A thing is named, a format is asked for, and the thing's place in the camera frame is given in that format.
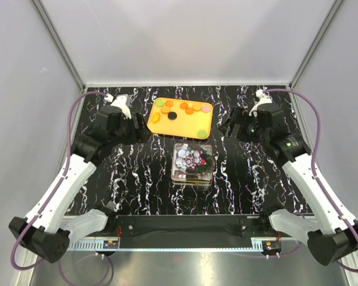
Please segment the orange fish cookie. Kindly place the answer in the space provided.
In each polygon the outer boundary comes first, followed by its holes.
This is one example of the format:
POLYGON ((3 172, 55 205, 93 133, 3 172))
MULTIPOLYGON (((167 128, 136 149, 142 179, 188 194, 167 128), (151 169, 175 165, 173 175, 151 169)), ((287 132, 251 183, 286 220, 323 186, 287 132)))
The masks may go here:
POLYGON ((157 123, 158 121, 160 121, 160 118, 161 118, 161 114, 159 112, 157 113, 154 113, 153 116, 151 117, 150 121, 155 124, 157 123))

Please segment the gold tin lid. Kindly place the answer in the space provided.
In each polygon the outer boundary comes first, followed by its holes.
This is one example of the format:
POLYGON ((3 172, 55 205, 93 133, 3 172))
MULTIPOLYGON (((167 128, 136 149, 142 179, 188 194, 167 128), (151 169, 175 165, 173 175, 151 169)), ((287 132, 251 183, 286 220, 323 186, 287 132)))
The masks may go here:
POLYGON ((176 143, 172 154, 171 177, 181 175, 212 176, 214 169, 211 145, 176 143))

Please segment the gold cookie tin box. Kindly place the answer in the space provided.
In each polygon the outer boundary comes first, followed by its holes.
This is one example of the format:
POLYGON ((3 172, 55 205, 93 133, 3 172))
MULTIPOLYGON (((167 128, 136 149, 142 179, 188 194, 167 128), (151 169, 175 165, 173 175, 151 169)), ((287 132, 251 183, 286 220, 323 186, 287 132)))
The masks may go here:
POLYGON ((196 175, 181 175, 172 177, 173 184, 176 185, 191 185, 191 186, 210 186, 212 183, 212 176, 196 176, 196 175))

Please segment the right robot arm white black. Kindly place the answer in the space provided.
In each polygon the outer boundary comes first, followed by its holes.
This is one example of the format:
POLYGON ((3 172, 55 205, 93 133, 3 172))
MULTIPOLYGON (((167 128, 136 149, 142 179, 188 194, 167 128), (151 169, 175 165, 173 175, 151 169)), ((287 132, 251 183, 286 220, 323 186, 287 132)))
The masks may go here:
POLYGON ((282 232, 295 238, 324 266, 357 251, 358 220, 327 184, 302 136, 288 132, 283 110, 274 103, 264 103, 254 111, 235 107, 219 130, 230 137, 235 126, 238 140, 261 144, 291 178, 315 216, 303 219, 283 207, 270 206, 260 214, 261 233, 282 232))

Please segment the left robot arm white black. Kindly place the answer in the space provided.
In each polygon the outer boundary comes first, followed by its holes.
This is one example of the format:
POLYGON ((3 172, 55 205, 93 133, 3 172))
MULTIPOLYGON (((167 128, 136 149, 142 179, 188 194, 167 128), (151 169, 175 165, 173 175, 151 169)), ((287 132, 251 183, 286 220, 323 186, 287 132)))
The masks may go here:
POLYGON ((89 128, 74 139, 66 163, 36 206, 25 217, 14 217, 9 229, 22 246, 49 263, 61 259, 72 243, 93 233, 105 236, 117 230, 115 205, 95 206, 63 222, 63 217, 84 183, 115 146, 147 142, 151 133, 141 113, 130 118, 119 107, 97 113, 89 128))

